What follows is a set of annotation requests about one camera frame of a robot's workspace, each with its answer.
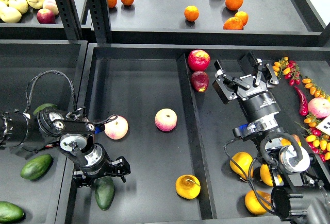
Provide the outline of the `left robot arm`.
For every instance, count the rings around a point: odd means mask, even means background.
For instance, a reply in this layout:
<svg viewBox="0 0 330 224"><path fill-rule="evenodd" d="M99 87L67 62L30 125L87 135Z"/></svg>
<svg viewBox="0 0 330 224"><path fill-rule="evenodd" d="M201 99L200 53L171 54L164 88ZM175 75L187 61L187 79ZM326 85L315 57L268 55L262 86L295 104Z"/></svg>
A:
<svg viewBox="0 0 330 224"><path fill-rule="evenodd" d="M105 176L119 177L125 182L125 177L131 173L127 160L123 156L111 160L103 145L94 141L95 134L104 131L107 123L113 124L119 117L114 114L100 122L89 121L85 107L77 107L70 79L71 112L48 104L31 112L36 83L46 74L66 77L63 72L48 70L28 83L25 110L1 113L1 149L9 148L11 153L29 159L43 150L57 147L74 163L73 180L77 187L90 186Z"/></svg>

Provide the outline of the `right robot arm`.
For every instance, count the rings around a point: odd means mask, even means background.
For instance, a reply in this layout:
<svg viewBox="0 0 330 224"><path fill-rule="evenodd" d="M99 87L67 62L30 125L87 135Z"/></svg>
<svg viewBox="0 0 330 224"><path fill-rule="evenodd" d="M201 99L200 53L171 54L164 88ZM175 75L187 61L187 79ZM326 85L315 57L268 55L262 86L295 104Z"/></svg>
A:
<svg viewBox="0 0 330 224"><path fill-rule="evenodd" d="M252 52L238 60L244 75L230 76L216 61L213 87L223 103L239 102L246 124L233 129L234 140L252 141L259 162L266 163L273 183L271 200L256 194L258 203L281 221L329 223L329 173L276 121L280 112L271 88L278 78L269 64Z"/></svg>

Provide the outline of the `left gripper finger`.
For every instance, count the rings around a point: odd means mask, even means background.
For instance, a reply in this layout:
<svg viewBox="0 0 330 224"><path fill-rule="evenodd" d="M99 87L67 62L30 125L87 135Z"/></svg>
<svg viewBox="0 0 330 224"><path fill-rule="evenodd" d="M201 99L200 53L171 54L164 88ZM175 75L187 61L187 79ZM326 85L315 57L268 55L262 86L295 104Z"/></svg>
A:
<svg viewBox="0 0 330 224"><path fill-rule="evenodd" d="M126 176L130 173L130 164L123 156L109 163L108 175L111 177L119 177L123 183L126 182Z"/></svg>
<svg viewBox="0 0 330 224"><path fill-rule="evenodd" d="M81 170L74 170L72 179L78 188L90 187L96 180L96 178L84 175Z"/></svg>

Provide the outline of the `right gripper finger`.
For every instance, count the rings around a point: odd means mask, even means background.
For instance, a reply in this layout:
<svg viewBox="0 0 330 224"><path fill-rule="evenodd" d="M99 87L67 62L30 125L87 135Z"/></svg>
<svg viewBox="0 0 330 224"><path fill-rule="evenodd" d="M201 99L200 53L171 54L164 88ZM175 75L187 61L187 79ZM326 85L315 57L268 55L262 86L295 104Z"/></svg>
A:
<svg viewBox="0 0 330 224"><path fill-rule="evenodd" d="M279 84L273 67L268 63L264 64L252 51L238 59L238 64L246 75L252 76L253 87L260 87L262 82L266 84L266 88L273 88Z"/></svg>
<svg viewBox="0 0 330 224"><path fill-rule="evenodd" d="M215 61L214 67L216 68L216 73L212 86L224 104L238 98L239 88L245 91L250 89L248 83L240 78L228 75L222 68L220 60Z"/></svg>

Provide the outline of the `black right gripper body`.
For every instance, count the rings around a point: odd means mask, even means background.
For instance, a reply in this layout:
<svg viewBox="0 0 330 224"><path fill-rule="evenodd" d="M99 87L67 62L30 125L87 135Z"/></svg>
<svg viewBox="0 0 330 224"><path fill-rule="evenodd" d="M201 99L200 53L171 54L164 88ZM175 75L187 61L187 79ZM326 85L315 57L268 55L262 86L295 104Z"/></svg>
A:
<svg viewBox="0 0 330 224"><path fill-rule="evenodd" d="M274 85L261 80L256 87L256 77L252 75L241 77L240 80L250 86L248 90L237 88L237 99L247 121L255 121L269 114L275 115L281 110L270 91Z"/></svg>

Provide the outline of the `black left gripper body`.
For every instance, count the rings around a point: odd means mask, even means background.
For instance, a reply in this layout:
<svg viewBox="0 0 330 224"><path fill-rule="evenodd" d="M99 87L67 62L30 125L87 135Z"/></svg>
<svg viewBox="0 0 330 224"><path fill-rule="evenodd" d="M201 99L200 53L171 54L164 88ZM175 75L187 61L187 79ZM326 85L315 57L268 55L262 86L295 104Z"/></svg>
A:
<svg viewBox="0 0 330 224"><path fill-rule="evenodd" d="M78 165L74 176L96 179L105 176L106 170L109 169L110 158L103 146L94 146L90 152L82 154L80 158L85 159L85 162Z"/></svg>

